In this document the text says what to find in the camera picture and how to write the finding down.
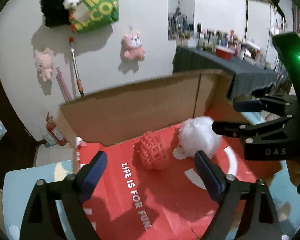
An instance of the black plush toy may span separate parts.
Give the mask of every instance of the black plush toy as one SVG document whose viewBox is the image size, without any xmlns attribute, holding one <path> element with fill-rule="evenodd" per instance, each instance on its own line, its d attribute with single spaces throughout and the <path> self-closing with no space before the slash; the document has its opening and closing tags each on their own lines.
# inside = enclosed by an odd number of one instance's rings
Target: black plush toy
<svg viewBox="0 0 300 240">
<path fill-rule="evenodd" d="M 46 17 L 45 25 L 49 28 L 70 24 L 69 11 L 63 7 L 63 0 L 41 0 L 41 11 Z"/>
</svg>

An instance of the dark tablecloth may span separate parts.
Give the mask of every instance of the dark tablecloth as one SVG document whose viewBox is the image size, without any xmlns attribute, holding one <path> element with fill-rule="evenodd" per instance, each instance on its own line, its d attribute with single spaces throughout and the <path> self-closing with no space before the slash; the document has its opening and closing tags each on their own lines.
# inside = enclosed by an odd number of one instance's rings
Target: dark tablecloth
<svg viewBox="0 0 300 240">
<path fill-rule="evenodd" d="M 237 57 L 225 60 L 196 48 L 177 47 L 173 59 L 173 72 L 199 69 L 221 69 L 233 75 L 228 97 L 250 95 L 257 89 L 270 87 L 276 83 L 277 73 L 271 69 L 253 66 Z"/>
</svg>

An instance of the blue gripper pad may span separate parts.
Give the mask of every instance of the blue gripper pad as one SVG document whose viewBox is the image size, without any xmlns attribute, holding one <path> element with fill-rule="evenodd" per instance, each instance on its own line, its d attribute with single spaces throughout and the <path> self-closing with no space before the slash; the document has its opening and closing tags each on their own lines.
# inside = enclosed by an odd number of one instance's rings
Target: blue gripper pad
<svg viewBox="0 0 300 240">
<path fill-rule="evenodd" d="M 79 200 L 81 203 L 89 200 L 96 188 L 103 172 L 107 167 L 107 154 L 103 151 L 93 157 L 89 164 L 84 165 L 77 173 L 77 184 L 80 187 L 81 193 Z"/>
<path fill-rule="evenodd" d="M 264 106 L 261 101 L 244 101 L 244 102 L 234 102 L 233 109 L 236 112 L 261 112 L 264 110 Z"/>
<path fill-rule="evenodd" d="M 223 171 L 219 166 L 212 164 L 203 151 L 198 151 L 195 154 L 194 166 L 206 186 L 210 198 L 221 203 L 223 200 L 222 193 L 226 189 Z"/>
</svg>

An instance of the pink plush toy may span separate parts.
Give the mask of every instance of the pink plush toy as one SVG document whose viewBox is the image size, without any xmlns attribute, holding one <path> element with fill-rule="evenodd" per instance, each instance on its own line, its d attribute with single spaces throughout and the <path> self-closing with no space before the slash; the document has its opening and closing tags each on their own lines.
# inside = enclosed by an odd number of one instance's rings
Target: pink plush toy
<svg viewBox="0 0 300 240">
<path fill-rule="evenodd" d="M 46 82 L 52 76 L 52 60 L 53 51 L 46 48 L 43 52 L 35 51 L 35 62 L 37 69 L 40 71 L 40 77 Z"/>
<path fill-rule="evenodd" d="M 142 48 L 142 41 L 140 39 L 140 33 L 132 33 L 130 35 L 124 36 L 124 41 L 126 45 L 126 51 L 124 56 L 127 59 L 138 59 L 141 61 L 145 60 L 145 51 Z"/>
</svg>

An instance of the red fire extinguisher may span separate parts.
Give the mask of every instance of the red fire extinguisher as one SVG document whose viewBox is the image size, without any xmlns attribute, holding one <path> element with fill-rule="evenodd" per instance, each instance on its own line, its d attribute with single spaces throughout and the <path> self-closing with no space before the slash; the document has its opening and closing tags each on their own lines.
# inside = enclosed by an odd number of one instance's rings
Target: red fire extinguisher
<svg viewBox="0 0 300 240">
<path fill-rule="evenodd" d="M 57 141 L 58 145 L 64 146 L 67 143 L 67 139 L 58 131 L 56 123 L 53 121 L 53 116 L 50 117 L 50 114 L 47 114 L 47 130 Z"/>
</svg>

